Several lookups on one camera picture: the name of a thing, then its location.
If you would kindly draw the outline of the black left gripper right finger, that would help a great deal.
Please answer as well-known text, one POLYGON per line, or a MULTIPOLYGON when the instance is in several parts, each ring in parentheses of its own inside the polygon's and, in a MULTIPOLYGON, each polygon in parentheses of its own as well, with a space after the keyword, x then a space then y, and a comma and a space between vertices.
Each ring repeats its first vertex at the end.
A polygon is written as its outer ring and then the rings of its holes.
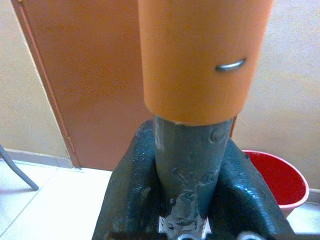
POLYGON ((294 234, 262 175, 229 139, 209 210, 211 233, 234 240, 242 232, 262 237, 294 234))

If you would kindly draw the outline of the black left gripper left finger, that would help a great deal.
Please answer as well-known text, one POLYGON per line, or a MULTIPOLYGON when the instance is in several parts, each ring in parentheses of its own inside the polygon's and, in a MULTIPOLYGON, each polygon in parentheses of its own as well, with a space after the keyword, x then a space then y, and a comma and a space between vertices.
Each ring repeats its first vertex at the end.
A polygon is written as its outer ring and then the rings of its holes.
POLYGON ((134 134, 123 158, 112 172, 92 239, 157 234, 161 185, 155 161, 153 120, 134 134))

